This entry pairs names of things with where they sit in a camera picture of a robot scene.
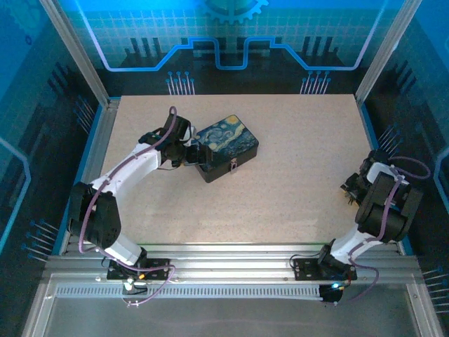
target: aluminum frame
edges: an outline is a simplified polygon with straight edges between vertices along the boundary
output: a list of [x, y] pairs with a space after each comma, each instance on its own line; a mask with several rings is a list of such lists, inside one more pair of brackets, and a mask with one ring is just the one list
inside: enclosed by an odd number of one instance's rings
[[[81, 181], [84, 183], [89, 183], [90, 181], [98, 178], [101, 174], [103, 161], [105, 160], [107, 146], [109, 144], [109, 139], [111, 138], [112, 128], [114, 127], [115, 117], [117, 115], [119, 105], [120, 99], [111, 99], [108, 106], [100, 115], [98, 126], [94, 130], [95, 134], [93, 136], [92, 147], [89, 150], [86, 160], [86, 167], [81, 176]], [[65, 249], [69, 243], [69, 238], [70, 234], [66, 231], [59, 249], [60, 255], [65, 252]]]
[[360, 86], [356, 91], [356, 101], [358, 105], [362, 105], [365, 99], [368, 97], [371, 89], [375, 85], [375, 82], [379, 78], [382, 70], [387, 64], [392, 53], [396, 50], [396, 47], [401, 40], [404, 32], [406, 31], [410, 21], [415, 16], [418, 7], [420, 7], [422, 0], [405, 0], [398, 14], [394, 18], [384, 41], [380, 45], [376, 52], [373, 61], [368, 68], [365, 76], [360, 83]]
[[[398, 248], [402, 255], [406, 255], [406, 249], [402, 242], [398, 243]], [[416, 282], [407, 284], [407, 293], [410, 309], [415, 315], [417, 329], [421, 333], [421, 336], [445, 336], [440, 321], [435, 313], [426, 284], [418, 284]]]
[[106, 108], [109, 104], [106, 89], [58, 0], [39, 1], [98, 102], [103, 108]]
[[[116, 288], [121, 283], [121, 281], [108, 282], [105, 279], [107, 268], [101, 266], [102, 256], [99, 253], [87, 253], [82, 256], [76, 252], [76, 241], [77, 238], [72, 237], [66, 253], [63, 256], [52, 256], [46, 263], [23, 336], [44, 335], [54, 299], [58, 296], [59, 285], [78, 284], [81, 287], [90, 287], [100, 284]], [[177, 266], [177, 272], [172, 278], [173, 284], [169, 284], [168, 288], [189, 285], [199, 289], [214, 289], [214, 287], [220, 289], [224, 286], [241, 285], [250, 288], [275, 286], [277, 289], [288, 291], [295, 285], [316, 286], [333, 283], [297, 282], [288, 264], [289, 258], [294, 253], [312, 255], [319, 251], [320, 244], [185, 244], [144, 247], [148, 250], [149, 257], [170, 258]], [[357, 261], [378, 267], [381, 284], [419, 286], [424, 282], [416, 257], [402, 256], [397, 244], [375, 247], [365, 252]], [[370, 284], [372, 281], [371, 271], [359, 270], [358, 280], [353, 281], [353, 284]], [[161, 281], [148, 282], [151, 286], [160, 283]], [[116, 298], [117, 295], [112, 292], [110, 297]], [[267, 296], [261, 293], [258, 297]], [[428, 331], [422, 324], [421, 329], [423, 332]], [[424, 333], [423, 336], [442, 335]]]

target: table surface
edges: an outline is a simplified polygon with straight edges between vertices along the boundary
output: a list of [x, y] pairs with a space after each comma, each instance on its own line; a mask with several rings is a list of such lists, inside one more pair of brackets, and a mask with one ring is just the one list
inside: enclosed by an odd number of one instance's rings
[[357, 207], [340, 185], [370, 148], [353, 95], [123, 96], [102, 172], [163, 126], [171, 105], [197, 130], [236, 114], [259, 140], [258, 154], [210, 184], [194, 167], [150, 173], [119, 205], [131, 239], [329, 242], [354, 225]]

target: blue wall graphic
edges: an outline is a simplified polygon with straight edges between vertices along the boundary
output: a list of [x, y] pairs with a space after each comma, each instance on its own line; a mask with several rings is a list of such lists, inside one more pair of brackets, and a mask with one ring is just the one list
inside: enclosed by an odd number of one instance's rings
[[[361, 1], [346, 4], [347, 7], [335, 6], [331, 1], [298, 1], [289, 5], [279, 0], [247, 2], [251, 6], [240, 5], [242, 8], [235, 8], [234, 3], [245, 1], [127, 1], [120, 7], [109, 2], [96, 1], [94, 5], [92, 1], [66, 0], [63, 5], [97, 66], [100, 61], [113, 72], [151, 72], [160, 70], [178, 50], [198, 51], [194, 41], [214, 43], [209, 53], [215, 54], [216, 65], [222, 70], [245, 69], [251, 59], [250, 41], [270, 41], [269, 48], [283, 48], [306, 70], [354, 70], [363, 57], [364, 62], [372, 59], [402, 4], [398, 0]], [[248, 39], [242, 51], [236, 41], [241, 37]], [[131, 39], [142, 38], [158, 39], [159, 45], [150, 44], [149, 49], [153, 55], [159, 49], [164, 57], [154, 67], [121, 67], [125, 48], [135, 47]], [[219, 48], [219, 38], [226, 40], [223, 49]], [[183, 44], [182, 39], [187, 39], [187, 43]], [[319, 57], [329, 51], [336, 52], [341, 65], [329, 64], [329, 60], [320, 64], [323, 60], [305, 57]], [[242, 53], [240, 66], [228, 66], [220, 60], [223, 53]]]
[[190, 72], [168, 72], [167, 75], [169, 78], [166, 83], [170, 95], [196, 95], [195, 79]]

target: purple cable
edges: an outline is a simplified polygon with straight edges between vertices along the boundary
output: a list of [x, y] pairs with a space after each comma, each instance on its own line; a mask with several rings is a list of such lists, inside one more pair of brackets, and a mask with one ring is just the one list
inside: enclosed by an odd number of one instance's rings
[[418, 176], [416, 174], [410, 173], [410, 172], [408, 172], [406, 170], [403, 170], [401, 168], [395, 168], [399, 173], [402, 173], [402, 174], [404, 174], [406, 176], [409, 176], [409, 177], [414, 178], [414, 179], [421, 179], [421, 180], [424, 180], [424, 179], [427, 179], [428, 177], [430, 177], [430, 174], [431, 174], [430, 173], [430, 168], [426, 164], [424, 164], [422, 161], [420, 161], [418, 159], [410, 158], [410, 157], [404, 157], [404, 156], [397, 156], [397, 157], [392, 157], [389, 160], [407, 160], [407, 161], [411, 161], [413, 163], [419, 164], [424, 170], [426, 170], [426, 175], [425, 176]]
[[157, 142], [155, 142], [153, 145], [151, 145], [150, 147], [138, 152], [135, 156], [131, 156], [129, 158], [127, 158], [126, 160], [124, 160], [123, 162], [121, 162], [109, 175], [109, 179], [106, 179], [103, 184], [101, 184], [100, 188], [98, 188], [98, 191], [93, 195], [93, 198], [91, 200], [91, 202], [88, 205], [86, 214], [84, 216], [83, 219], [83, 225], [81, 226], [81, 230], [79, 233], [79, 242], [78, 242], [78, 250], [80, 253], [85, 253], [84, 249], [83, 249], [83, 241], [84, 241], [84, 236], [86, 235], [86, 228], [87, 228], [87, 224], [88, 224], [88, 220], [89, 220], [89, 216], [91, 215], [92, 212], [92, 208], [95, 205], [98, 197], [100, 196], [101, 191], [104, 190], [104, 188], [106, 187], [106, 185], [109, 184], [110, 180], [117, 174], [117, 172], [119, 172], [124, 166], [126, 166], [130, 161], [137, 159], [139, 156], [141, 156], [144, 153], [147, 153], [151, 150], [153, 150], [155, 147], [159, 146], [165, 139], [167, 139], [167, 137], [170, 135], [171, 131], [173, 130], [173, 127], [175, 126], [175, 122], [176, 122], [176, 116], [177, 116], [177, 110], [176, 107], [171, 106], [168, 113], [171, 114], [171, 111], [173, 110], [173, 119], [171, 121], [170, 127], [168, 128], [167, 132], [162, 136], [161, 139], [159, 139]]
[[[426, 175], [425, 176], [418, 176], [416, 174], [413, 174], [411, 172], [408, 172], [406, 170], [403, 170], [401, 168], [397, 168], [395, 167], [395, 169], [399, 172], [402, 173], [406, 176], [410, 176], [411, 178], [415, 178], [415, 179], [427, 179], [428, 177], [430, 177], [431, 172], [429, 167], [424, 164], [422, 161], [415, 159], [415, 158], [410, 158], [410, 157], [404, 157], [404, 156], [397, 156], [397, 157], [392, 157], [389, 160], [408, 160], [411, 161], [413, 163], [419, 164], [425, 171], [426, 171]], [[389, 208], [391, 206], [391, 202], [394, 198], [394, 194], [396, 193], [397, 189], [399, 188], [399, 185], [401, 184], [402, 181], [402, 177], [398, 176], [397, 177], [398, 180], [396, 181], [396, 183], [393, 186], [393, 189], [391, 190], [387, 201], [385, 202], [385, 207], [384, 207], [384, 213], [382, 214], [382, 223], [381, 223], [381, 227], [380, 227], [380, 232], [379, 235], [376, 238], [372, 238], [372, 239], [368, 239], [366, 240], [367, 242], [372, 242], [372, 241], [380, 241], [384, 235], [385, 235], [385, 230], [387, 228], [387, 219], [388, 219], [388, 212], [389, 212]], [[376, 273], [376, 276], [374, 278], [374, 281], [372, 282], [372, 284], [370, 284], [370, 286], [365, 289], [364, 291], [362, 291], [359, 295], [351, 298], [350, 300], [348, 300], [347, 302], [354, 302], [355, 300], [358, 300], [362, 297], [364, 297], [366, 295], [366, 293], [369, 292], [369, 290], [371, 290], [374, 285], [376, 285], [377, 281], [379, 281], [379, 270], [377, 270], [374, 267], [369, 267], [367, 265], [359, 265], [358, 263], [355, 263], [354, 260], [352, 260], [352, 254], [357, 251], [358, 249], [360, 249], [361, 247], [363, 247], [364, 243], [358, 244], [357, 246], [355, 246], [350, 252], [349, 252], [349, 262], [354, 266], [354, 267], [358, 267], [358, 268], [363, 268], [363, 269], [369, 269], [369, 270], [373, 270]]]
[[[385, 235], [385, 230], [387, 228], [388, 212], [390, 210], [391, 202], [393, 201], [394, 195], [396, 194], [396, 191], [398, 190], [399, 185], [401, 184], [401, 181], [402, 181], [402, 177], [401, 176], [398, 176], [397, 178], [398, 178], [398, 180], [396, 181], [396, 183], [394, 184], [394, 186], [391, 189], [390, 193], [388, 194], [387, 201], [385, 202], [384, 213], [382, 213], [382, 222], [381, 222], [381, 225], [380, 225], [379, 235], [376, 236], [376, 237], [373, 237], [373, 238], [370, 238], [370, 239], [366, 240], [367, 242], [380, 241], [380, 240], [382, 240], [382, 238]], [[379, 270], [377, 270], [374, 267], [369, 267], [367, 265], [359, 265], [358, 263], [355, 263], [354, 260], [352, 260], [352, 254], [354, 254], [355, 251], [357, 251], [358, 249], [360, 249], [364, 245], [365, 244], [362, 242], [362, 243], [358, 244], [357, 246], [355, 246], [353, 249], [351, 249], [351, 251], [349, 251], [349, 253], [348, 253], [348, 255], [349, 255], [349, 262], [354, 267], [374, 270], [375, 273], [376, 273], [376, 276], [375, 276], [372, 284], [370, 284], [370, 286], [367, 289], [362, 291], [359, 295], [349, 299], [347, 301], [347, 303], [348, 302], [354, 302], [355, 300], [359, 300], [360, 298], [364, 297], [366, 295], [366, 293], [368, 293], [369, 290], [371, 290], [376, 285], [377, 281], [379, 281]]]
[[167, 283], [169, 283], [169, 281], [171, 280], [171, 278], [173, 277], [173, 275], [175, 274], [176, 271], [176, 267], [174, 265], [162, 265], [160, 267], [152, 267], [152, 268], [136, 268], [133, 267], [131, 265], [127, 265], [123, 262], [121, 262], [120, 260], [117, 260], [115, 257], [113, 257], [112, 255], [106, 253], [106, 251], [103, 251], [102, 249], [98, 249], [98, 251], [103, 254], [104, 256], [107, 256], [108, 258], [114, 260], [115, 262], [117, 262], [119, 265], [124, 266], [125, 268], [128, 268], [129, 270], [134, 270], [135, 272], [155, 272], [157, 270], [162, 270], [162, 269], [171, 269], [171, 273], [168, 275], [167, 279], [165, 280], [165, 282], [159, 287], [159, 289], [157, 289], [154, 293], [151, 294], [151, 296], [145, 298], [144, 300], [141, 300], [139, 302], [126, 302], [126, 300], [124, 298], [122, 298], [122, 300], [128, 304], [128, 305], [134, 305], [134, 306], [139, 306], [141, 304], [144, 304], [146, 302], [148, 302], [149, 300], [152, 300], [153, 298], [155, 298], [156, 296], [159, 295], [159, 293], [162, 291], [162, 288], [165, 287], [167, 285]]
[[[171, 131], [173, 130], [173, 127], [175, 126], [175, 122], [176, 122], [176, 116], [177, 116], [177, 110], [176, 110], [176, 107], [171, 106], [170, 109], [169, 109], [169, 111], [168, 111], [168, 113], [171, 114], [172, 111], [173, 111], [173, 119], [172, 119], [172, 121], [171, 121], [170, 127], [168, 128], [168, 130], [166, 131], [166, 133], [161, 137], [161, 139], [158, 140], [157, 142], [155, 142], [155, 143], [154, 143], [153, 145], [151, 145], [150, 147], [148, 147], [148, 148], [146, 148], [146, 149], [144, 149], [144, 150], [138, 152], [135, 156], [129, 157], [129, 158], [127, 158], [126, 160], [124, 160], [123, 162], [121, 162], [121, 163], [120, 163], [120, 164], [119, 164], [119, 165], [118, 165], [118, 166], [111, 172], [111, 174], [109, 175], [108, 179], [106, 179], [106, 180], [101, 184], [101, 186], [98, 188], [97, 192], [93, 195], [92, 200], [91, 200], [91, 202], [90, 202], [89, 205], [88, 205], [86, 214], [85, 214], [84, 219], [83, 219], [83, 225], [81, 226], [81, 230], [80, 230], [80, 233], [79, 233], [78, 250], [79, 250], [80, 253], [85, 253], [85, 252], [87, 252], [87, 251], [90, 251], [90, 250], [92, 250], [92, 249], [96, 249], [96, 248], [97, 248], [97, 247], [93, 247], [93, 248], [88, 249], [88, 250], [85, 251], [84, 248], [83, 248], [83, 241], [84, 241], [84, 236], [86, 235], [86, 228], [87, 228], [87, 224], [88, 224], [88, 219], [89, 219], [89, 217], [90, 217], [90, 215], [91, 215], [93, 206], [95, 205], [95, 203], [96, 203], [98, 197], [100, 196], [101, 191], [104, 190], [104, 188], [109, 184], [110, 180], [117, 174], [117, 172], [119, 172], [119, 171], [120, 171], [125, 165], [127, 165], [130, 161], [132, 161], [132, 160], [134, 160], [134, 159], [137, 159], [139, 156], [141, 156], [141, 155], [143, 155], [143, 154], [145, 154], [145, 153], [147, 153], [147, 152], [153, 150], [153, 149], [156, 148], [158, 145], [160, 145], [165, 139], [167, 139], [167, 137], [170, 135]], [[146, 303], [147, 301], [153, 299], [155, 296], [157, 296], [157, 295], [161, 292], [162, 288], [163, 288], [165, 285], [167, 285], [167, 283], [170, 281], [171, 277], [173, 276], [173, 274], [174, 274], [175, 271], [176, 271], [176, 268], [175, 268], [174, 265], [164, 265], [164, 266], [161, 266], [161, 267], [153, 267], [153, 268], [136, 268], [136, 267], [133, 267], [133, 266], [129, 266], [129, 265], [125, 264], [125, 263], [122, 263], [120, 260], [117, 260], [116, 258], [114, 258], [113, 256], [109, 255], [108, 253], [106, 253], [105, 251], [103, 251], [103, 250], [100, 249], [100, 248], [98, 248], [98, 251], [99, 251], [100, 253], [102, 253], [103, 255], [105, 255], [105, 256], [107, 256], [107, 257], [109, 257], [109, 258], [115, 260], [119, 265], [122, 265], [122, 266], [128, 268], [129, 270], [133, 270], [133, 271], [136, 271], [136, 272], [153, 272], [153, 271], [156, 271], [156, 270], [162, 270], [162, 269], [166, 269], [166, 268], [170, 268], [170, 269], [172, 270], [172, 272], [171, 272], [171, 273], [169, 274], [169, 276], [167, 277], [167, 280], [166, 280], [166, 281], [162, 284], [162, 286], [161, 286], [157, 291], [155, 291], [150, 297], [148, 297], [148, 298], [146, 298], [146, 299], [144, 299], [144, 300], [141, 300], [140, 302], [137, 302], [137, 303], [133, 303], [133, 304], [128, 303], [129, 305], [139, 305], [139, 304]]]

